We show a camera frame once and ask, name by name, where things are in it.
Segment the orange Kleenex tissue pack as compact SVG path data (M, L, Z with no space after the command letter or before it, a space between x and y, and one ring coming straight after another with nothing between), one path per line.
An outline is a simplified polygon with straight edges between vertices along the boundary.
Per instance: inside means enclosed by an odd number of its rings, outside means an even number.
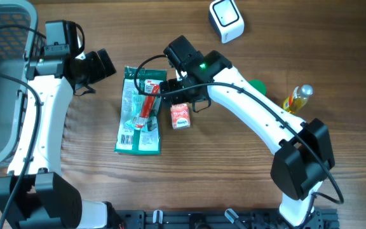
M170 108L173 129L188 128L191 125L187 104L176 104Z

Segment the red sachet stick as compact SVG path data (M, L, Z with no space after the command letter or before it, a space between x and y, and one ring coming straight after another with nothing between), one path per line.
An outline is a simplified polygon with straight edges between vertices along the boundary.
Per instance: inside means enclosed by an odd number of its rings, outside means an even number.
M154 83L152 80L148 80L145 82L144 92L148 94L157 94L159 92L159 85ZM146 96L141 112L137 118L137 122L135 123L135 127L138 129L142 129L149 118L151 110L153 108L155 102L155 96Z

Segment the green lid white jar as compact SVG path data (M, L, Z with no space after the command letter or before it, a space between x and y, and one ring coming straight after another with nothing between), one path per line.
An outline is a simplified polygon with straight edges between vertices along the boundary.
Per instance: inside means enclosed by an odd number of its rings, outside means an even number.
M253 86L258 92L262 95L266 95L267 89L265 84L260 80L250 80L248 82L251 86Z

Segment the green white gloves packet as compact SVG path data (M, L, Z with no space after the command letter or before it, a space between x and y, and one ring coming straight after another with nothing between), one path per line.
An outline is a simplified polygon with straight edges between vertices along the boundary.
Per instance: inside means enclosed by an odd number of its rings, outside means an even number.
M140 69L126 66L123 78L121 114L115 152L131 155L158 155L161 153L158 113L161 99L155 98L146 123L147 130L135 130L126 123L132 115L132 95L144 91L145 82L152 80L160 84L166 80L165 69Z

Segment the yellow oil bottle silver cap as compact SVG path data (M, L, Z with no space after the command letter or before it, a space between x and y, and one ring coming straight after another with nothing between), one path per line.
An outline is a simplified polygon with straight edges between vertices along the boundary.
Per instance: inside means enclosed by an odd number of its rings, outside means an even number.
M281 107L286 112L294 115L306 105L312 94L313 87L311 85L296 87L294 91L283 101Z

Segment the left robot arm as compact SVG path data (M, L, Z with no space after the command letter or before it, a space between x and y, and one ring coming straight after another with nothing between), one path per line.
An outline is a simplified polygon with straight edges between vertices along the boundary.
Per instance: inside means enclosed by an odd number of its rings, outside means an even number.
M81 26L46 23L40 55L24 67L27 108L18 148L0 177L0 222L12 228L122 228L109 202L83 200L62 177L60 150L65 116L77 90L116 72L105 50L85 52Z

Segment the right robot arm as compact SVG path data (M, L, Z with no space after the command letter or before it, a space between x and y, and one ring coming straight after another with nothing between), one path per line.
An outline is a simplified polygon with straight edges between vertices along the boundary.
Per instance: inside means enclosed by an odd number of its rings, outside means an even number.
M217 51L203 55L185 36L163 51L177 77L161 84L171 104L207 101L224 106L253 130L273 154L270 176L282 191L275 226L304 228L313 220L314 201L324 180L335 180L327 126L315 118L307 123L288 113L251 86L230 60Z

